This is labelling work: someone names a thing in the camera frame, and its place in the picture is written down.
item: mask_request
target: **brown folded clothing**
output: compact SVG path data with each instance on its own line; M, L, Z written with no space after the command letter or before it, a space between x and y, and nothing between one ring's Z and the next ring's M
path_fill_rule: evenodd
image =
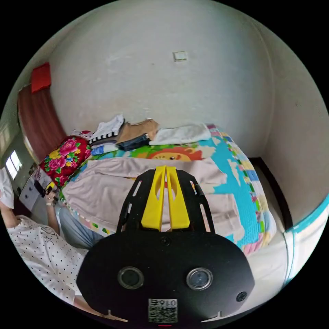
M140 123L131 124L126 123L122 127L119 135L117 144L130 141L134 138L147 134L148 138L152 141L157 133L159 124L153 119L144 120Z

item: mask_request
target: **white wall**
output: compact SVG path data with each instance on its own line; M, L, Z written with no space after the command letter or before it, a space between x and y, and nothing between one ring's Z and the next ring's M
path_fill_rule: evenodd
M173 61L173 51L188 61ZM209 0L120 0L72 29L50 57L51 94L67 133L124 113L163 126L213 122L248 156L263 150L272 76L244 14Z
M329 193L329 115L294 52L266 27L255 25L269 50L275 82L274 116L263 159L298 223Z

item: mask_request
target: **qr code sticker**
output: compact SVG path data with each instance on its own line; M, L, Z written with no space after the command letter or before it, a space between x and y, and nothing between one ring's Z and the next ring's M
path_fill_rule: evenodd
M177 299L149 299L148 321L173 323L178 321Z

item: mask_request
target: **woman's hand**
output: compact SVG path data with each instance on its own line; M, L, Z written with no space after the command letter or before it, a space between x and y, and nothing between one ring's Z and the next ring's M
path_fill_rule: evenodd
M50 191L49 194L45 195L47 206L53 206L55 196L56 196L56 194L53 191Z

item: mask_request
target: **colorful quilt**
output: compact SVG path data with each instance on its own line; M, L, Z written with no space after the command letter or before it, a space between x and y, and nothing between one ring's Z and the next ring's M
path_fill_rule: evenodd
M92 156L87 161L113 157L191 161L211 157L218 168L227 174L227 183L212 187L212 191L206 193L234 194L240 221L245 229L244 237L236 244L248 255L269 243L276 232L276 224L268 209L264 190L256 171L248 158L228 134L222 132L215 125L208 125L208 128L211 132L211 139L206 141L187 145L143 146L128 152L117 150ZM87 161L69 180L75 180L78 177L79 173L86 168ZM60 199L84 226L103 236L114 233L80 216L66 203L62 193L60 193ZM226 238L234 242L233 235Z

